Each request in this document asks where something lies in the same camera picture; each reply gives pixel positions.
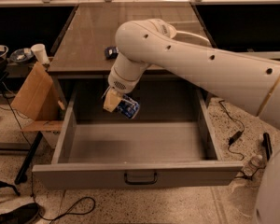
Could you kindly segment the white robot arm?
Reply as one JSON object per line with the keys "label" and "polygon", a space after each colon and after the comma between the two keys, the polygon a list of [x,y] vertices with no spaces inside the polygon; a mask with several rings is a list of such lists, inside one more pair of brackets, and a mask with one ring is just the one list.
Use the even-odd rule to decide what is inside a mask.
{"label": "white robot arm", "polygon": [[[175,40],[177,30],[160,19],[127,21],[115,34],[104,109],[112,112],[152,65],[242,108],[280,130],[280,62]],[[266,165],[253,224],[280,224],[280,143]]]}

